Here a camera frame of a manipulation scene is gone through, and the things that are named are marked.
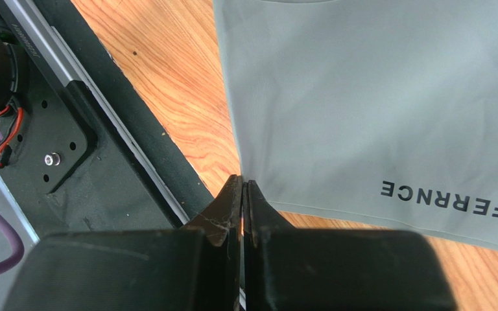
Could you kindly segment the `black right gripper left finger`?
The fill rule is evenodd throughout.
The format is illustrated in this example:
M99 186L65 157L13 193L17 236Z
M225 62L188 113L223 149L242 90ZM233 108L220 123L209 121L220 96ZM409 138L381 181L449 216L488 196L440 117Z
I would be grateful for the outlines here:
M5 310L239 310L243 181L178 229L50 235Z

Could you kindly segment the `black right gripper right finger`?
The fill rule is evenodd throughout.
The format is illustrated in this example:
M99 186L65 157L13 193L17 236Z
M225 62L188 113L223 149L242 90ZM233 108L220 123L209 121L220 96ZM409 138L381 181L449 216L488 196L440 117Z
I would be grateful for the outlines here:
M380 229L299 229L244 184L248 310L455 310L424 236Z

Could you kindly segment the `grey underwear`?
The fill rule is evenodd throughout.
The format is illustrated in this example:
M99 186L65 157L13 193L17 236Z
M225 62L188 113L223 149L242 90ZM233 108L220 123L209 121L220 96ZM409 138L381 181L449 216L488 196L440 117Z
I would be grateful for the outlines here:
M277 210L498 250L498 1L214 1L241 174Z

